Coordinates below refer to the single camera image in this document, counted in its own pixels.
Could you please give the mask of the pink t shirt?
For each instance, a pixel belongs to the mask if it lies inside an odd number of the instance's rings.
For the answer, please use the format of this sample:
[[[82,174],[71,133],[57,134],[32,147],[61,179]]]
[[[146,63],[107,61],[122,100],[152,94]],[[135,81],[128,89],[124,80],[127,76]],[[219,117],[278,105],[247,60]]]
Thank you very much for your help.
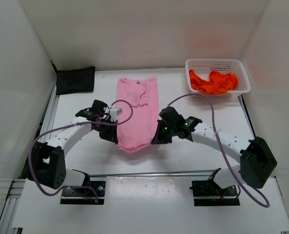
[[[151,144],[159,118],[158,81],[156,77],[145,80],[120,78],[117,83],[115,106],[123,113],[117,126],[117,148],[128,153],[136,152]]]

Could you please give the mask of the black t shirt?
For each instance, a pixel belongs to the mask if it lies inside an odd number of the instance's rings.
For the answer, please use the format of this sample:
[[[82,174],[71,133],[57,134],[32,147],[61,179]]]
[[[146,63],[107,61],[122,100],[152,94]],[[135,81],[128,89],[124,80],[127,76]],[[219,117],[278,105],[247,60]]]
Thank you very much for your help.
[[[94,84],[94,66],[77,70],[58,70],[56,95],[93,92]]]

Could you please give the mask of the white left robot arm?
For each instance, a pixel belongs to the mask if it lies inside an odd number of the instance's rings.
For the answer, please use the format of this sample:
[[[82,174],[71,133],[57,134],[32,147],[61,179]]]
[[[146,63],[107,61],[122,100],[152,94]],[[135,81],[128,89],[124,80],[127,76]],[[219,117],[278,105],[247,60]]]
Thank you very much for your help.
[[[101,138],[117,143],[115,124],[122,113],[121,108],[109,107],[100,100],[77,112],[70,127],[58,130],[48,141],[36,142],[32,147],[29,163],[33,173],[28,178],[52,189],[73,186],[80,195],[89,193],[91,184],[87,180],[88,175],[67,169],[65,157],[78,141],[93,130],[99,132]]]

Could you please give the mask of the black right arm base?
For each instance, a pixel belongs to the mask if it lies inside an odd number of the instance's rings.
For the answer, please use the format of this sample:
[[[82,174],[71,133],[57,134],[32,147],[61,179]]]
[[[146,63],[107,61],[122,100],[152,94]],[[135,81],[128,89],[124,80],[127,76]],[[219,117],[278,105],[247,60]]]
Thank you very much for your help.
[[[193,193],[195,207],[240,206],[241,191],[235,185],[222,189],[214,182],[214,177],[221,170],[212,172],[206,180],[193,180],[190,190]]]

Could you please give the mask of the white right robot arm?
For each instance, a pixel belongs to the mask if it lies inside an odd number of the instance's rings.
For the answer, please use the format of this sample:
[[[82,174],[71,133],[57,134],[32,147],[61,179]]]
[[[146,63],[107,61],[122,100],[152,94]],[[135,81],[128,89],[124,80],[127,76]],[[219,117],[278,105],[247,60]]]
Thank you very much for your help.
[[[212,173],[207,188],[213,195],[238,183],[261,189],[277,166],[277,161],[263,138],[243,139],[217,132],[196,117],[184,118],[173,107],[162,109],[159,116],[152,144],[168,144],[173,137],[178,137],[225,152],[227,158],[237,162],[231,169],[218,169]]]

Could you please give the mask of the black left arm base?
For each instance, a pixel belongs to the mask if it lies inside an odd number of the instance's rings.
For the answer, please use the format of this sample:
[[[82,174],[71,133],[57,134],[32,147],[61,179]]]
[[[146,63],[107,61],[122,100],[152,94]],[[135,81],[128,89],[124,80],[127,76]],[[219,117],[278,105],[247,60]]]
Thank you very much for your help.
[[[63,205],[103,205],[106,191],[105,177],[90,177],[84,181],[83,186],[93,188],[97,194],[89,188],[63,189],[60,204]]]

